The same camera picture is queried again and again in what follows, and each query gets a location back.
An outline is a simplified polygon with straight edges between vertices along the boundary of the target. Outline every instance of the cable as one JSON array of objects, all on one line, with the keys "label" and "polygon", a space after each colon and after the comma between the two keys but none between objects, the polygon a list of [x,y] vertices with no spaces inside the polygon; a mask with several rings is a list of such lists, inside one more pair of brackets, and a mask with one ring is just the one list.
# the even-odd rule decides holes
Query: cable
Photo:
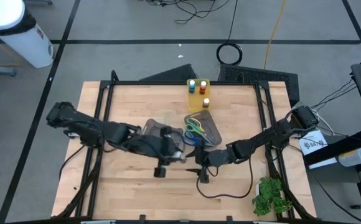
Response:
[{"label": "cable", "polygon": [[218,167],[216,167],[217,168],[217,173],[214,175],[214,174],[212,174],[212,172],[211,172],[211,170],[207,167],[207,171],[213,176],[213,177],[216,177],[216,176],[218,176],[218,174],[219,174],[219,168]]},{"label": "cable", "polygon": [[[260,142],[261,140],[262,140],[262,139],[260,139],[259,141],[256,141],[256,142],[252,145],[251,148],[253,149],[253,148],[256,146],[256,144],[257,144],[258,142]],[[196,188],[197,188],[197,191],[199,191],[199,193],[201,194],[201,196],[203,196],[203,197],[205,197],[205,198],[210,198],[210,199],[212,199],[212,198],[217,198],[217,197],[230,197],[230,198],[245,198],[245,197],[247,197],[247,196],[250,194],[250,192],[251,192],[251,189],[252,189],[252,187],[253,187],[253,181],[254,181],[253,168],[252,168],[252,165],[251,165],[251,156],[252,156],[252,154],[253,154],[253,150],[250,151],[250,158],[249,158],[249,160],[248,160],[248,165],[250,166],[251,182],[250,182],[250,187],[248,188],[248,191],[247,191],[246,194],[241,195],[241,196],[235,196],[235,195],[230,195],[230,194],[218,194],[218,195],[213,195],[213,196],[205,195],[205,194],[200,190],[200,187],[199,187],[200,176],[197,178],[197,181],[196,181],[196,183],[195,183],[195,186],[196,186]],[[204,166],[203,166],[203,168],[202,168],[202,170],[207,170],[207,169],[208,169],[208,167],[204,167]]]},{"label": "cable", "polygon": [[325,121],[325,119],[322,118],[316,110],[311,109],[311,111],[313,112],[314,115],[316,115],[316,119],[318,119],[319,122],[323,121],[323,123],[330,129],[331,133],[329,134],[329,133],[327,133],[327,132],[325,132],[323,130],[321,130],[321,131],[326,135],[334,136],[335,135],[334,130],[330,127],[329,123],[327,121]]},{"label": "cable", "polygon": [[336,96],[334,96],[333,98],[331,98],[331,99],[329,99],[329,100],[327,100],[327,101],[324,101],[324,102],[322,102],[322,106],[319,108],[319,109],[317,109],[317,111],[319,111],[320,109],[322,109],[328,102],[330,102],[330,101],[332,101],[332,100],[334,100],[334,99],[337,99],[338,97],[341,97],[341,96],[344,96],[345,94],[347,94],[347,93],[349,93],[350,91],[352,91],[352,90],[354,90],[354,89],[356,89],[357,88],[357,86],[355,85],[353,88],[351,88],[351,89],[349,89],[349,90],[345,90],[345,91],[343,91],[342,92],[342,94],[340,94],[340,95],[336,95]]},{"label": "cable", "polygon": [[213,199],[213,198],[217,198],[217,197],[230,197],[230,198],[245,198],[247,197],[250,192],[251,192],[251,189],[252,189],[252,186],[253,186],[253,179],[254,179],[254,176],[253,176],[253,168],[252,168],[252,165],[251,165],[251,158],[248,160],[248,165],[250,166],[250,175],[251,175],[251,183],[250,183],[250,188],[248,189],[248,192],[244,195],[241,195],[241,196],[234,196],[234,195],[229,195],[229,194],[218,194],[218,195],[213,195],[213,196],[208,196],[208,195],[205,195],[201,190],[200,190],[200,187],[199,187],[199,182],[200,182],[200,176],[197,178],[197,181],[195,183],[196,187],[197,187],[197,190],[199,191],[199,193],[201,194],[201,196],[205,197],[205,198],[210,198],[210,199]]},{"label": "cable", "polygon": [[310,172],[310,170],[307,170],[307,173],[317,182],[317,184],[319,184],[320,188],[323,190],[323,192],[328,196],[328,198],[332,201],[332,203],[334,203],[334,205],[336,205],[337,207],[339,207],[341,210],[343,210],[346,214],[348,214],[350,217],[358,220],[361,222],[361,218],[356,217],[355,215],[353,215],[352,213],[348,212],[346,209],[344,209],[341,205],[339,205],[331,196],[330,194],[325,190],[325,188],[323,187],[323,185],[316,179],[316,177]]},{"label": "cable", "polygon": [[337,133],[337,132],[334,132],[334,133],[335,133],[335,134],[338,134],[338,135],[341,135],[341,136],[345,136],[345,137],[347,137],[347,138],[351,138],[351,139],[355,139],[355,140],[361,141],[360,138],[355,138],[355,137],[349,136],[349,135],[347,135],[347,134],[341,134],[341,133]]},{"label": "cable", "polygon": [[278,155],[277,155],[274,159],[268,159],[268,162],[274,162],[274,161],[276,161],[277,159],[279,159],[280,154],[283,153],[283,150],[284,150],[286,147],[283,147],[283,148],[280,149],[280,150],[279,150],[278,148],[274,147],[274,146],[272,146],[272,148],[278,150]]},{"label": "cable", "polygon": [[353,80],[350,79],[349,82],[347,82],[345,85],[343,85],[341,88],[339,88],[338,90],[334,91],[333,93],[331,93],[330,95],[327,95],[323,100],[321,100],[318,104],[311,106],[312,108],[317,107],[319,104],[321,104],[324,100],[326,100],[328,97],[332,96],[333,94],[337,93],[338,91],[341,91],[343,89],[343,87],[347,86],[350,82],[352,82]]},{"label": "cable", "polygon": [[[291,148],[294,148],[296,150],[298,150],[301,154],[302,150],[300,150],[298,147],[293,146],[293,145],[288,145]],[[352,218],[358,220],[361,222],[361,219],[359,217],[356,217],[355,215],[351,214],[350,212],[348,212],[346,209],[344,209],[341,205],[339,205],[331,196],[330,194],[325,190],[325,188],[323,187],[323,185],[315,178],[315,176],[311,173],[311,171],[309,169],[306,169],[306,172],[317,182],[317,184],[319,184],[320,188],[324,191],[324,193],[328,196],[328,198],[332,201],[332,203],[334,203],[337,207],[339,207],[341,210],[343,210],[346,214],[348,214],[349,216],[351,216]]]},{"label": "cable", "polygon": [[77,155],[84,147],[85,147],[85,145],[81,146],[81,148],[79,148],[77,151],[75,151],[69,158],[67,158],[64,161],[64,163],[62,164],[60,171],[59,171],[59,180],[62,176],[62,171],[63,171],[63,168],[65,167],[65,165],[70,161],[70,159],[72,159],[75,155]]},{"label": "cable", "polygon": [[[239,65],[241,63],[241,61],[243,60],[243,49],[237,45],[237,44],[234,44],[234,43],[229,43],[229,40],[230,40],[230,36],[232,35],[232,30],[233,30],[233,23],[235,22],[235,16],[236,16],[236,10],[237,10],[237,4],[238,4],[238,0],[236,0],[236,4],[235,4],[235,10],[233,12],[233,18],[232,18],[232,24],[230,26],[230,32],[229,32],[229,36],[228,36],[228,39],[226,40],[225,43],[219,45],[218,49],[217,49],[217,60],[219,61],[219,63],[221,65],[225,64],[225,65]],[[238,52],[238,59],[236,62],[233,62],[233,63],[225,63],[221,60],[220,56],[219,56],[219,52],[220,50],[222,49],[222,47],[224,46],[231,46],[233,48],[235,48]]]},{"label": "cable", "polygon": [[[182,7],[180,7],[180,6],[178,5],[178,3],[180,3],[180,2],[186,3],[186,4],[188,4],[188,5],[191,5],[191,6],[194,8],[195,13],[191,13],[191,12],[183,9]],[[213,8],[213,5],[215,4],[215,2],[216,2],[216,0],[214,0],[214,1],[212,2],[211,7],[210,7],[210,9],[209,9],[208,11],[197,11],[196,7],[195,7],[192,3],[184,2],[183,0],[180,0],[179,2],[176,1],[176,2],[175,2],[175,5],[176,5],[180,10],[182,10],[182,11],[184,11],[184,12],[187,12],[187,13],[191,14],[192,16],[189,17],[188,19],[176,19],[174,22],[175,22],[176,24],[183,25],[183,24],[188,23],[188,22],[189,22],[191,19],[193,19],[194,17],[205,18],[205,17],[207,17],[207,16],[210,14],[210,12],[213,12],[213,11],[216,11],[216,10],[220,9],[221,7],[223,7],[224,5],[226,5],[226,3],[227,3],[227,2],[226,2],[226,3],[225,3],[224,5],[222,5],[221,7],[216,8],[216,9],[213,10],[212,8]],[[199,15],[197,15],[198,13],[201,13],[201,12],[206,12],[206,15],[204,15],[204,16],[199,16]]]},{"label": "cable", "polygon": [[268,55],[269,55],[269,49],[270,49],[270,45],[272,43],[273,37],[276,33],[276,30],[278,29],[280,20],[281,20],[281,16],[283,15],[283,11],[284,11],[284,6],[286,5],[286,0],[283,0],[283,4],[281,5],[281,10],[280,10],[280,14],[278,17],[278,20],[276,21],[276,25],[274,26],[273,32],[272,32],[272,36],[270,37],[270,40],[268,42],[268,46],[266,47],[266,54],[265,54],[265,64],[263,65],[263,69],[266,70],[266,63],[268,61]]}]

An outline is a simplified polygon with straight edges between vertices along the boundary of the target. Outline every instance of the green plant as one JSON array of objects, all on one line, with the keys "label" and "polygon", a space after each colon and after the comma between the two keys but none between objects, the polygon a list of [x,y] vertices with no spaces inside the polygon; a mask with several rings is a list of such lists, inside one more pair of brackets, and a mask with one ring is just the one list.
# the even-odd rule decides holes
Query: green plant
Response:
[{"label": "green plant", "polygon": [[280,191],[282,190],[280,180],[271,177],[261,178],[260,194],[253,199],[254,213],[258,216],[266,215],[271,211],[272,203],[275,213],[291,209],[293,207],[291,202],[281,198]]}]

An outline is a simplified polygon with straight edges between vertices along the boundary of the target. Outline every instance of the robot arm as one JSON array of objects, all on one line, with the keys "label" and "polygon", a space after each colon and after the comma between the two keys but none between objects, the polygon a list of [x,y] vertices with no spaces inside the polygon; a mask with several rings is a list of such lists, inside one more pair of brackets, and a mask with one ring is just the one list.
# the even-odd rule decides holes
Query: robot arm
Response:
[{"label": "robot arm", "polygon": [[80,136],[81,143],[88,147],[101,147],[105,141],[118,149],[158,158],[167,162],[181,161],[182,151],[171,138],[140,135],[141,128],[126,123],[104,122],[78,112],[68,102],[56,103],[47,116],[53,128],[68,128]]},{"label": "robot arm", "polygon": [[293,134],[304,136],[316,128],[319,121],[307,106],[301,106],[290,111],[287,116],[263,132],[250,139],[237,140],[227,144],[225,150],[214,150],[206,152],[208,159],[201,161],[204,166],[220,167],[224,164],[239,164],[247,161],[255,150],[272,142],[277,148],[284,147]]}]

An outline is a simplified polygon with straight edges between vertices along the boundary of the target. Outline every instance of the wooden tabletop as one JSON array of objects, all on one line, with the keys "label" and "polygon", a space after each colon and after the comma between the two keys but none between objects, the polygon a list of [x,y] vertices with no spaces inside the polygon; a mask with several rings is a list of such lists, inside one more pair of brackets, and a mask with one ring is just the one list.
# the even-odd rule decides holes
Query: wooden tabletop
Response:
[{"label": "wooden tabletop", "polygon": [[[93,116],[100,82],[85,82],[78,110]],[[116,85],[109,121],[144,126],[149,118],[157,122],[184,128],[187,109],[187,87],[167,85]],[[107,92],[103,98],[105,104]],[[283,82],[271,82],[270,92],[276,119],[285,117],[290,110]],[[262,131],[255,91],[252,86],[211,86],[210,113],[222,136],[218,149],[238,139],[248,139]],[[299,147],[298,141],[290,140]],[[79,139],[69,142],[66,157],[80,147]],[[144,214],[148,220],[276,220],[274,213],[257,217],[252,199],[255,185],[261,177],[269,176],[265,149],[260,147],[251,157],[253,189],[243,199],[220,197],[207,199],[196,189],[197,175],[185,169],[199,168],[194,158],[185,164],[167,167],[166,178],[153,177],[157,159],[123,151],[104,153],[96,195],[94,219],[137,220]],[[287,147],[283,151],[289,188],[300,203],[316,216],[302,155]],[[86,150],[72,159],[64,168],[59,182],[52,215],[60,213],[71,201],[80,186]],[[221,166],[217,177],[209,184],[200,184],[206,195],[243,195],[250,186],[248,162]],[[86,193],[83,214],[89,201]]]}]

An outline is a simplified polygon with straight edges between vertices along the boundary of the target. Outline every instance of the white paper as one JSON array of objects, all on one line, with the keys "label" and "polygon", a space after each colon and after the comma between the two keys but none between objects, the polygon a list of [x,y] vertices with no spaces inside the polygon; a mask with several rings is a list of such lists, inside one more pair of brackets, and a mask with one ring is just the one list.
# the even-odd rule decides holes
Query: white paper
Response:
[{"label": "white paper", "polygon": [[[311,131],[310,133],[307,133],[303,138],[301,138],[299,140],[299,146],[301,147],[301,150],[304,153],[304,155],[307,155],[311,152],[319,150],[326,145],[327,145],[327,142],[324,139],[323,134],[319,130]],[[310,165],[309,169],[326,166],[326,165],[333,164],[336,162],[337,162],[337,159],[335,159],[335,158],[328,159],[328,160]]]}]

